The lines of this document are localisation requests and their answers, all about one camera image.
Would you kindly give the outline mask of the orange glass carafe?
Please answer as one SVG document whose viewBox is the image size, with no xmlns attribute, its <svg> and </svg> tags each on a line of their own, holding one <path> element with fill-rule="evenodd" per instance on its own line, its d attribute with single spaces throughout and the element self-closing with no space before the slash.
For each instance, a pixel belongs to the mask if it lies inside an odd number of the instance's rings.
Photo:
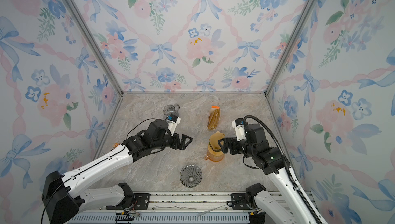
<svg viewBox="0 0 395 224">
<path fill-rule="evenodd" d="M 215 152 L 212 149 L 207 149 L 205 160 L 210 160 L 212 162 L 220 162 L 224 159 L 225 155 L 222 152 Z"/>
</svg>

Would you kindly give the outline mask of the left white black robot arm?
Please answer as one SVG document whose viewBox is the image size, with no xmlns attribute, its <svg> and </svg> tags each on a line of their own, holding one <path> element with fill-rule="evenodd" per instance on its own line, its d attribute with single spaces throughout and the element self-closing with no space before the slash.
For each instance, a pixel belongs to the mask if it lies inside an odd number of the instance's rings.
<svg viewBox="0 0 395 224">
<path fill-rule="evenodd" d="M 54 171 L 46 176 L 42 192 L 43 214 L 51 224 L 64 224 L 75 215 L 100 207 L 127 210 L 138 200 L 130 186 L 119 183 L 113 187 L 93 189 L 90 186 L 104 176 L 166 148 L 185 150 L 193 138 L 175 132 L 180 119 L 151 119 L 147 129 L 127 137 L 107 154 L 66 173 Z"/>
</svg>

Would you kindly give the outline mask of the clear grey glass pitcher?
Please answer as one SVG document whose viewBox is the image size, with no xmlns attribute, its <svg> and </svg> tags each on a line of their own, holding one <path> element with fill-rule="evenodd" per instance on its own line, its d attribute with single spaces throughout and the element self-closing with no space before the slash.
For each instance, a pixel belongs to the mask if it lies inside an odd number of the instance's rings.
<svg viewBox="0 0 395 224">
<path fill-rule="evenodd" d="M 170 115 L 175 115 L 179 117 L 179 110 L 180 106 L 178 104 L 176 105 L 166 105 L 163 109 L 163 118 L 166 120 Z"/>
</svg>

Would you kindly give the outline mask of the clear grey glass dripper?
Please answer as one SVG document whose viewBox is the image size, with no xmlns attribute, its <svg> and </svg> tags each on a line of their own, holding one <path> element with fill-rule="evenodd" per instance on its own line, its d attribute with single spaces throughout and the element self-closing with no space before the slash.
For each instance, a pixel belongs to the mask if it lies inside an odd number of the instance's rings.
<svg viewBox="0 0 395 224">
<path fill-rule="evenodd" d="M 202 171 L 196 165 L 186 165 L 180 171 L 180 181 L 187 188 L 195 188 L 202 181 Z"/>
</svg>

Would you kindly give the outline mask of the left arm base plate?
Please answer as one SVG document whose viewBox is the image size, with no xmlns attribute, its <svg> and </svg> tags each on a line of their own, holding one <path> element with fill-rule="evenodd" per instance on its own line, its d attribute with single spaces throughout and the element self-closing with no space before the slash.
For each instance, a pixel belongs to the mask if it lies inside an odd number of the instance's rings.
<svg viewBox="0 0 395 224">
<path fill-rule="evenodd" d="M 134 196 L 126 196 L 118 205 L 107 205 L 106 210 L 147 210 L 151 194 L 135 193 Z"/>
</svg>

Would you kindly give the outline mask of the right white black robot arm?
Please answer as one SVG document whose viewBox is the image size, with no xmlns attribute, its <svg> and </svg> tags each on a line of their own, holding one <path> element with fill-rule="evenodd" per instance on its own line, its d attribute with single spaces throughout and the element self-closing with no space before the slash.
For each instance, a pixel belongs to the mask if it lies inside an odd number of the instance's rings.
<svg viewBox="0 0 395 224">
<path fill-rule="evenodd" d="M 233 121 L 232 127 L 235 129 L 235 137 L 218 142 L 222 152 L 253 159 L 255 168 L 263 171 L 288 206 L 282 206 L 260 183 L 246 188 L 243 200 L 236 200 L 235 203 L 241 203 L 252 210 L 261 210 L 277 224 L 327 223 L 296 180 L 282 150 L 269 145 L 265 127 L 261 124 L 247 124 L 243 119 Z"/>
</svg>

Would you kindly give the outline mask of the orange coffee filter packet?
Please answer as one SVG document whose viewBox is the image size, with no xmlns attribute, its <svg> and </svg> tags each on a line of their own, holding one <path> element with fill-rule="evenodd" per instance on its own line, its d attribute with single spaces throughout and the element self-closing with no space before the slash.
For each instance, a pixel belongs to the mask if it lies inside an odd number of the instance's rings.
<svg viewBox="0 0 395 224">
<path fill-rule="evenodd" d="M 220 121 L 220 116 L 221 116 L 220 107 L 212 106 L 209 112 L 208 125 L 207 125 L 207 128 L 209 130 L 214 130 L 215 128 L 217 128 Z"/>
</svg>

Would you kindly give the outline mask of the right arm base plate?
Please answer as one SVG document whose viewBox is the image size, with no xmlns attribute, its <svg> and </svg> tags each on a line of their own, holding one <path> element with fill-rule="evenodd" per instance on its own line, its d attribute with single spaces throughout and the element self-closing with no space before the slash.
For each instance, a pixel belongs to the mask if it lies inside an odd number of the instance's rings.
<svg viewBox="0 0 395 224">
<path fill-rule="evenodd" d="M 231 201 L 227 204 L 233 210 L 256 210 L 257 206 L 254 202 L 254 196 L 250 193 L 232 193 Z"/>
</svg>

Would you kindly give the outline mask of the brown paper coffee filter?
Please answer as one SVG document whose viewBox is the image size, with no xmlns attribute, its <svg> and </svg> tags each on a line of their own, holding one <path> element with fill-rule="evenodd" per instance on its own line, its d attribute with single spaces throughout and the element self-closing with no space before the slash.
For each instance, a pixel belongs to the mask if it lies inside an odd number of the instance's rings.
<svg viewBox="0 0 395 224">
<path fill-rule="evenodd" d="M 225 134 L 217 131 L 209 138 L 208 151 L 211 153 L 222 153 L 218 141 L 225 138 Z"/>
</svg>

